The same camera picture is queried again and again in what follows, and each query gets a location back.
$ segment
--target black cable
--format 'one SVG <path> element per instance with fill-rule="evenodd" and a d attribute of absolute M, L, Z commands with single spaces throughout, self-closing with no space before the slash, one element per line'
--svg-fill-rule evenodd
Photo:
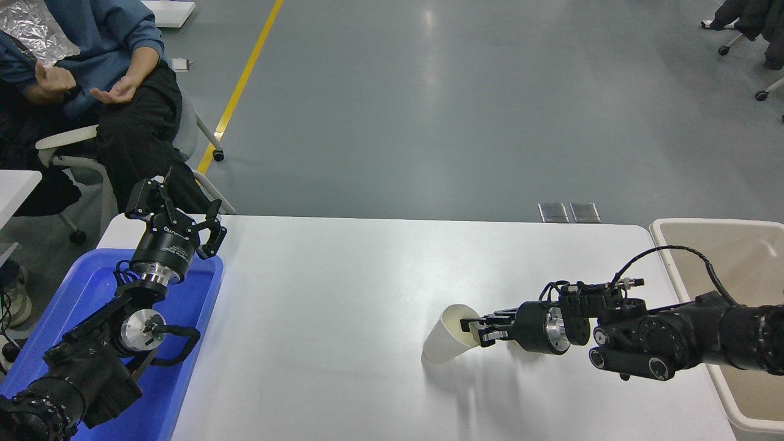
<path fill-rule="evenodd" d="M 178 356 L 174 357 L 173 359 L 159 359 L 158 357 L 155 357 L 150 362 L 150 366 L 169 367 L 182 363 L 186 358 L 188 358 L 191 351 L 193 351 L 193 349 L 196 347 L 199 338 L 201 338 L 201 333 L 198 331 L 198 329 L 177 325 L 156 326 L 153 329 L 153 333 L 169 333 L 178 337 L 187 337 L 188 340 L 185 342 L 185 346 Z"/>
<path fill-rule="evenodd" d="M 0 335 L 21 351 L 22 348 L 6 333 L 8 329 L 5 326 L 5 319 L 8 318 L 8 323 L 11 323 L 11 296 L 2 287 L 0 287 L 0 310 L 2 310 L 2 315 L 0 315 Z"/>
<path fill-rule="evenodd" d="M 128 264 L 129 267 L 126 269 L 120 269 L 122 264 Z M 131 283 L 134 280 L 138 280 L 139 276 L 133 272 L 130 268 L 131 261 L 119 261 L 114 266 L 114 271 L 111 273 L 114 276 L 114 280 L 117 282 L 117 286 L 125 285 L 126 283 Z"/>
<path fill-rule="evenodd" d="M 559 280 L 557 282 L 549 282 L 544 286 L 542 293 L 539 295 L 539 302 L 542 302 L 545 294 L 547 294 L 547 302 L 552 303 L 553 298 L 551 297 L 553 290 L 557 290 L 561 285 L 568 285 L 569 282 L 567 280 Z"/>
<path fill-rule="evenodd" d="M 713 282 L 713 285 L 716 287 L 716 290 L 719 292 L 719 294 L 721 294 L 721 296 L 732 306 L 739 305 L 739 303 L 735 301 L 734 298 L 732 298 L 730 293 L 727 292 L 727 289 L 724 288 L 724 285 L 721 284 L 721 281 L 719 281 L 719 277 L 716 275 L 716 270 L 713 269 L 713 264 L 710 263 L 708 258 L 705 257 L 704 254 L 700 253 L 699 251 L 693 248 L 689 248 L 688 246 L 681 246 L 681 245 L 657 246 L 656 248 L 651 248 L 649 250 L 643 251 L 642 253 L 639 253 L 637 256 L 633 257 L 632 260 L 630 260 L 625 265 L 623 265 L 623 268 L 621 268 L 620 271 L 615 273 L 615 277 L 613 278 L 612 282 L 610 282 L 610 288 L 615 286 L 615 284 L 618 283 L 618 281 L 620 281 L 623 273 L 626 272 L 626 270 L 629 269 L 629 267 L 632 266 L 634 262 L 649 255 L 650 253 L 654 253 L 656 251 L 661 251 L 661 250 L 683 250 L 683 251 L 688 251 L 689 253 L 696 254 L 697 257 L 699 257 L 700 259 L 702 259 L 703 262 L 705 262 L 705 269 L 708 271 L 708 277 L 710 277 L 710 281 Z"/>

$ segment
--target black pants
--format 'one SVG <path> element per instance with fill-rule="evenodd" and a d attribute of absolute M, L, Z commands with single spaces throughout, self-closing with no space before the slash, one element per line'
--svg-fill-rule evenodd
<path fill-rule="evenodd" d="M 175 73 L 160 64 L 127 104 L 96 105 L 79 120 L 98 125 L 98 161 L 106 167 L 119 211 L 125 211 L 134 184 L 169 175 L 169 196 L 186 213 L 205 213 L 209 200 L 172 140 L 180 127 L 182 95 Z"/>
<path fill-rule="evenodd" d="M 15 216 L 50 216 L 79 200 L 82 193 L 71 179 L 56 167 L 44 167 L 35 150 L 36 141 L 72 128 L 59 106 L 36 107 L 16 87 L 0 82 L 0 168 L 42 174 Z"/>

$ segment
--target office chair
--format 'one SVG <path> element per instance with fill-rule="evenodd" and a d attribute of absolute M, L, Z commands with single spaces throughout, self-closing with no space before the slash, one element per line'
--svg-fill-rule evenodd
<path fill-rule="evenodd" d="M 220 144 L 215 144 L 217 139 L 207 129 L 207 126 L 201 121 L 196 114 L 191 99 L 183 93 L 183 111 L 180 118 L 180 129 L 172 144 L 180 151 L 184 160 L 188 160 L 196 150 L 198 143 L 198 131 L 201 130 L 211 142 L 213 146 L 220 148 L 221 156 L 223 155 L 223 148 Z M 65 166 L 71 169 L 71 174 L 74 179 L 84 185 L 101 185 L 101 217 L 100 217 L 100 232 L 103 234 L 109 226 L 109 222 L 114 215 L 117 214 L 117 203 L 114 200 L 114 190 L 111 187 L 111 182 L 106 173 L 106 169 L 95 159 L 86 158 L 81 156 L 66 156 L 58 155 L 57 149 L 66 145 L 75 144 L 84 140 L 89 140 L 96 137 L 96 129 L 98 125 L 82 127 L 81 129 L 74 129 L 51 137 L 46 137 L 39 142 L 35 143 L 35 148 L 38 149 L 38 158 L 44 166 Z M 191 169 L 196 178 L 196 181 L 201 185 L 201 188 L 213 199 L 223 200 L 221 208 L 225 214 L 237 214 L 237 210 L 226 200 L 223 194 L 207 179 L 207 177 L 199 173 L 197 170 Z M 70 219 L 62 213 L 59 214 L 60 219 L 71 230 L 69 239 L 76 244 L 84 243 L 86 235 L 80 231 Z"/>
<path fill-rule="evenodd" d="M 723 3 L 724 3 L 724 0 L 716 0 L 716 4 L 719 5 L 719 6 L 721 6 Z M 735 21 L 733 21 L 729 25 L 725 26 L 724 30 L 735 29 L 735 23 L 737 23 L 738 20 L 739 19 L 735 19 Z M 702 29 L 706 29 L 706 30 L 709 31 L 710 30 L 710 24 L 712 22 L 713 22 L 713 20 L 703 20 L 703 21 L 700 22 L 700 26 L 702 26 Z M 738 33 L 729 42 L 727 42 L 726 44 L 724 44 L 723 46 L 721 46 L 719 48 L 719 50 L 718 50 L 719 55 L 726 56 L 728 53 L 730 53 L 730 49 L 732 48 L 732 46 L 737 45 L 743 39 L 744 39 L 743 34 Z M 784 78 L 779 79 L 777 82 L 774 82 L 773 84 L 771 84 L 770 86 L 768 86 L 765 89 L 758 90 L 754 94 L 754 99 L 757 100 L 757 101 L 765 101 L 768 98 L 768 95 L 771 94 L 771 92 L 773 92 L 774 90 L 778 89 L 781 86 L 784 86 Z"/>

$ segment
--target white box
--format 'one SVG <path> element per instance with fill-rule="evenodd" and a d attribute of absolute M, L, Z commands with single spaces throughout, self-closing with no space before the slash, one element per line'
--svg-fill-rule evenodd
<path fill-rule="evenodd" d="M 182 27 L 196 8 L 194 2 L 170 2 L 169 0 L 142 0 L 155 14 L 157 27 Z"/>
<path fill-rule="evenodd" d="M 758 220 L 659 219 L 650 231 L 657 246 L 683 245 L 705 254 L 740 304 L 784 304 L 784 225 Z M 660 253 L 681 301 L 715 290 L 697 256 L 681 250 Z M 768 439 L 748 432 L 784 439 L 784 377 L 726 366 L 708 365 L 708 371 L 739 439 Z"/>

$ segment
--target robotic arm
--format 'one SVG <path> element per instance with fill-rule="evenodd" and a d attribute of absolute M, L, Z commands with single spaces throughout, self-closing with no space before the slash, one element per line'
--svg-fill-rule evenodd
<path fill-rule="evenodd" d="M 620 279 L 620 275 L 636 259 L 665 248 L 697 253 L 718 291 L 652 310 L 642 299 L 628 298 L 627 291 L 643 285 L 644 280 Z M 700 363 L 784 375 L 784 305 L 750 308 L 737 304 L 710 262 L 682 246 L 654 248 L 635 257 L 612 282 L 548 283 L 538 301 L 477 319 L 461 319 L 460 326 L 483 348 L 496 340 L 513 340 L 525 351 L 562 355 L 571 344 L 588 343 L 589 318 L 598 321 L 593 329 L 598 346 L 589 350 L 591 363 L 619 373 L 623 380 L 634 375 L 666 381 L 676 371 Z"/>
<path fill-rule="evenodd" d="M 220 200 L 197 224 L 175 209 L 165 180 L 145 180 L 133 189 L 125 215 L 147 223 L 129 262 L 137 277 L 120 272 L 114 298 L 63 335 L 44 360 L 48 372 L 11 399 L 0 395 L 0 439 L 68 440 L 79 421 L 88 428 L 117 417 L 142 396 L 136 380 L 149 366 L 175 366 L 194 348 L 195 328 L 171 326 L 152 309 L 169 283 L 185 280 L 191 259 L 216 254 L 226 235 L 217 214 Z M 201 230 L 209 230 L 202 245 Z M 166 334 L 187 337 L 174 359 L 155 357 Z"/>

